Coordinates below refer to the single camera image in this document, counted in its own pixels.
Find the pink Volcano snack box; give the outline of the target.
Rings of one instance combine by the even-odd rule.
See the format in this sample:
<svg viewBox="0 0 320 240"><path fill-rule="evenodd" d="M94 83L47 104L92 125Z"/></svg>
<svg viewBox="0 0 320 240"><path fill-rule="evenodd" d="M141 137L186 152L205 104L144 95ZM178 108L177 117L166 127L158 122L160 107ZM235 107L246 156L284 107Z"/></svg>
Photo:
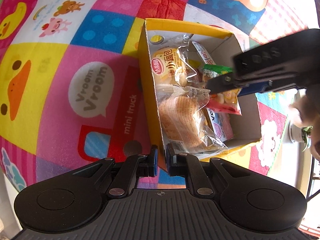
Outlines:
<svg viewBox="0 0 320 240"><path fill-rule="evenodd" d="M233 139L233 131L230 124L229 114L222 112L215 113L210 108L207 108L207 113L215 135L222 142Z"/></svg>

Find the clear green-edged snack bag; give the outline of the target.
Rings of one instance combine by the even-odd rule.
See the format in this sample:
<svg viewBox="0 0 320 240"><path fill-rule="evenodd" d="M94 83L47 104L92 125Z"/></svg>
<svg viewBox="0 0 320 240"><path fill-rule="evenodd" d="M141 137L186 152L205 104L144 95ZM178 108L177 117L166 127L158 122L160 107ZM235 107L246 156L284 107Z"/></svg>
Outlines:
<svg viewBox="0 0 320 240"><path fill-rule="evenodd" d="M205 64L202 82L205 89L210 90L207 107L216 113L241 115L238 95L241 88L232 87L232 68Z"/></svg>

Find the colourful cartoon play mat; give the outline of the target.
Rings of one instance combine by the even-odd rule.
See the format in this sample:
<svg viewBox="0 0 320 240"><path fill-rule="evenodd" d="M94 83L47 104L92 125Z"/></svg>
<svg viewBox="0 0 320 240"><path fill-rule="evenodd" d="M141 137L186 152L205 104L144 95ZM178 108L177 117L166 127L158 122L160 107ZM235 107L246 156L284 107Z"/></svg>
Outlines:
<svg viewBox="0 0 320 240"><path fill-rule="evenodd" d="M290 0L3 0L1 167L15 189L150 152L138 58L147 18L226 29L242 51L307 28ZM191 35L194 87L204 63ZM140 185L184 187L160 167Z"/></svg>

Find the upper bread bun packet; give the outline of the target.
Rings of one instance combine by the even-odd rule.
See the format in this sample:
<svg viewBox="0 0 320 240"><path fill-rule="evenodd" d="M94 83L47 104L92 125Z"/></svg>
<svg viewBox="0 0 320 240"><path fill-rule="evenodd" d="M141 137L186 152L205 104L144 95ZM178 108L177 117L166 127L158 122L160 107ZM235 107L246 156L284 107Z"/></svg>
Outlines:
<svg viewBox="0 0 320 240"><path fill-rule="evenodd" d="M197 76L188 59L191 34L175 37L154 35L149 39L151 68L156 84L185 87Z"/></svg>

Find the bread bun packet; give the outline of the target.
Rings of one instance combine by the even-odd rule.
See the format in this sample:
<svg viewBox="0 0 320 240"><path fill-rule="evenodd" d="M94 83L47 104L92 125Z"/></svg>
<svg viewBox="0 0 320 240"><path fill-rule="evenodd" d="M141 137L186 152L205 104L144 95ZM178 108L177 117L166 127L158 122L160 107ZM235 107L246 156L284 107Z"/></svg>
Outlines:
<svg viewBox="0 0 320 240"><path fill-rule="evenodd" d="M175 150L218 154L227 149L203 113L209 102L209 90L159 84L156 96L162 130Z"/></svg>
<svg viewBox="0 0 320 240"><path fill-rule="evenodd" d="M185 87L197 76L188 59L191 34L175 37L154 35L149 39L151 68L156 84Z"/></svg>

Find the yellow cardboard box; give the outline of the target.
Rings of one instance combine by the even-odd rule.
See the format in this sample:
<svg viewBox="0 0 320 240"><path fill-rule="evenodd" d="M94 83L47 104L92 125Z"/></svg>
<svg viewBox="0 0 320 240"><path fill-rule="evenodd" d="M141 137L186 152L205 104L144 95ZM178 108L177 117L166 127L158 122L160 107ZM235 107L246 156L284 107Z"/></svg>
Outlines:
<svg viewBox="0 0 320 240"><path fill-rule="evenodd" d="M139 39L138 58L151 143L159 148L158 166L166 170L165 138L161 128L156 97L156 84L151 67L150 38L155 35L174 37L193 34L193 39L209 51L214 61L224 66L232 65L232 57L242 53L240 38L223 28L194 22L147 18ZM245 168L249 168L251 149L261 139L261 121L258 101L254 94L239 99L242 114L231 116L234 138L227 143L227 151L218 156Z"/></svg>

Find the lower bread bun packet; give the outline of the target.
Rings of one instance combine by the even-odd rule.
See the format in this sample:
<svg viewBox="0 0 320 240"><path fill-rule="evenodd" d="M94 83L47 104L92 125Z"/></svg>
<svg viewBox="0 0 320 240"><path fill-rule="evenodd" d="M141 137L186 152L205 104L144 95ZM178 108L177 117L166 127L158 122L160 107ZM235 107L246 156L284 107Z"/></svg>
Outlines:
<svg viewBox="0 0 320 240"><path fill-rule="evenodd" d="M159 84L156 96L162 130L175 150L218 154L227 149L203 113L209 102L209 90Z"/></svg>

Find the white plant pot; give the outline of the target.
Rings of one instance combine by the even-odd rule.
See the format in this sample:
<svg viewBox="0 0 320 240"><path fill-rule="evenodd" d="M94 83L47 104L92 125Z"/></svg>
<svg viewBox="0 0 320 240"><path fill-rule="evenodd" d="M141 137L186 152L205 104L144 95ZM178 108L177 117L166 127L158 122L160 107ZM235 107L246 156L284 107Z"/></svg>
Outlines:
<svg viewBox="0 0 320 240"><path fill-rule="evenodd" d="M298 127L293 123L289 124L289 139L291 142L303 142L307 144L310 139L312 127Z"/></svg>

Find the round red-lid jelly cup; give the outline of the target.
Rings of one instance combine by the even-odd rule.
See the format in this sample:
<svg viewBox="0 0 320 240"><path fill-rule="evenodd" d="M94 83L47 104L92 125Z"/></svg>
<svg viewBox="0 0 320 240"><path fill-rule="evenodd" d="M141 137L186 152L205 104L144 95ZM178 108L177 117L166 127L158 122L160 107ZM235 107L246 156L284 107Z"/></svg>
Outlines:
<svg viewBox="0 0 320 240"><path fill-rule="evenodd" d="M203 61L204 64L208 65L216 65L215 61L211 57L210 53L204 48L202 44L196 41L191 42L192 45L195 47L198 55L200 56L201 60Z"/></svg>

